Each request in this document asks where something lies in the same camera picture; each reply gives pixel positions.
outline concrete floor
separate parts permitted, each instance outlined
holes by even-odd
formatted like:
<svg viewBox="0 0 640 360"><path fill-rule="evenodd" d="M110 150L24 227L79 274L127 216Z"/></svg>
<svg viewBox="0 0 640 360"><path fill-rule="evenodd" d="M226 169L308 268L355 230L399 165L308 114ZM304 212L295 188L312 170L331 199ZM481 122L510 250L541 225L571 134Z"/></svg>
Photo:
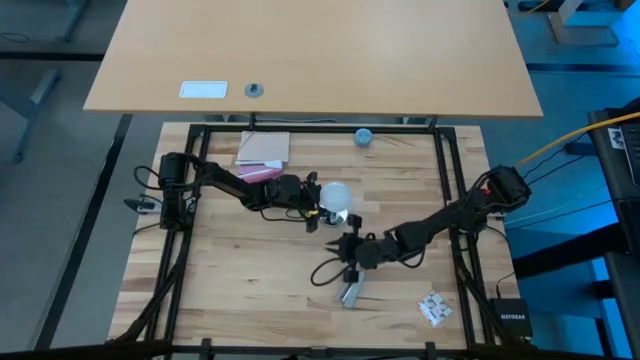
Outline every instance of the concrete floor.
<svg viewBox="0 0 640 360"><path fill-rule="evenodd" d="M17 45L0 39L0 51L104 52L124 3L123 0L94 0L76 31L74 42L59 44L48 39L47 34L52 31L48 29L60 28L64 15L59 10L62 1L3 0L0 2L0 32L20 31L34 40ZM640 30L632 28L632 24L633 17L636 24L639 23L639 12L640 5L636 4L616 25L621 45L615 48L559 46L542 15L514 18L513 26L527 62L638 65ZM16 16L46 21L18 23ZM0 165L0 352L27 349L33 345L120 118L82 111L99 63L0 61L0 75L30 89L48 67L59 68L63 79L38 119L26 159L19 165L7 162ZM640 96L640 78L634 76L531 73L531 78L545 113L543 120L516 123L447 119L442 123L480 124L491 164L513 164L560 135L584 126L588 111L621 106ZM141 192L132 181L131 169L151 162L163 122L201 120L200 116L193 115L134 117L54 346L95 344L105 339L136 224L136 215L122 205L122 199ZM0 158L10 155L23 124L22 119L0 104ZM567 159L569 157L559 156L546 168ZM571 211L608 198L595 159L584 159L572 166L584 176L568 178L558 173L536 184L535 196L525 208L509 216L507 227L516 227L525 223L520 220L524 217L569 202L561 210L532 219ZM584 222L579 220L592 216L594 211L604 219L602 223L591 222L591 228L581 225ZM534 241L534 247L549 245L547 237L540 236L539 232L566 237L588 232L612 220L612 210L607 205L509 232L509 237L514 253L522 254L531 251ZM584 275L588 268L576 271ZM540 281L520 283L523 294L540 291L543 286L545 284ZM540 307L538 310L544 316L538 318L536 326L542 329L541 335L537 336L541 346L597 352L597 349L576 350L570 341L563 340L568 331L564 320L553 314L553 309ZM584 313L573 315L587 316L590 309L587 304Z"/></svg>

